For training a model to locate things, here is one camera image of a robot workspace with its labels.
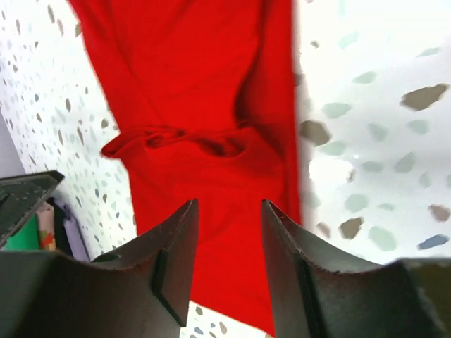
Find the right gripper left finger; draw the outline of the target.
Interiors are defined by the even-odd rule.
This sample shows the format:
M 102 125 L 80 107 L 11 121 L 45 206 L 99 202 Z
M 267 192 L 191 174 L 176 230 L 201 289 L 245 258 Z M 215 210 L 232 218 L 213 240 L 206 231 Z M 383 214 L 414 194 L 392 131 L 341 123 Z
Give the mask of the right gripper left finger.
M 2 337 L 178 337 L 197 248 L 197 200 L 90 263 L 1 253 Z

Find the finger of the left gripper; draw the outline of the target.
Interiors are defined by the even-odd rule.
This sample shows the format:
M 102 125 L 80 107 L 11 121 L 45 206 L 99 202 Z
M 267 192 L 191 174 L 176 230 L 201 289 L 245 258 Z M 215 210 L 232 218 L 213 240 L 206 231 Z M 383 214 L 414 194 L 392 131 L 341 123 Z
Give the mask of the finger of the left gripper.
M 1 246 L 31 219 L 64 178 L 57 170 L 1 178 Z

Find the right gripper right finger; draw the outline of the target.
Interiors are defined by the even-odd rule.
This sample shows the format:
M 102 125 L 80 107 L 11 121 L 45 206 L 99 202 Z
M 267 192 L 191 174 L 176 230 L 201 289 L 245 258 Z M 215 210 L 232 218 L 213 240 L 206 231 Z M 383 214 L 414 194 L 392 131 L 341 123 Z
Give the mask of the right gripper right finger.
M 450 336 L 450 260 L 402 258 L 379 265 L 353 256 L 261 205 L 277 337 Z

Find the red t shirt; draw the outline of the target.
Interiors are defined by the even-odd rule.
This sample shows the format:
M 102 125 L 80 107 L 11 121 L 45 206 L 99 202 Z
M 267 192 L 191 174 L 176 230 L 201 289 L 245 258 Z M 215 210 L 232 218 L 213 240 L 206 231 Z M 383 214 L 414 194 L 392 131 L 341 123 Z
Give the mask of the red t shirt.
M 73 1 L 137 233 L 199 203 L 192 300 L 273 334 L 261 202 L 300 219 L 290 1 Z

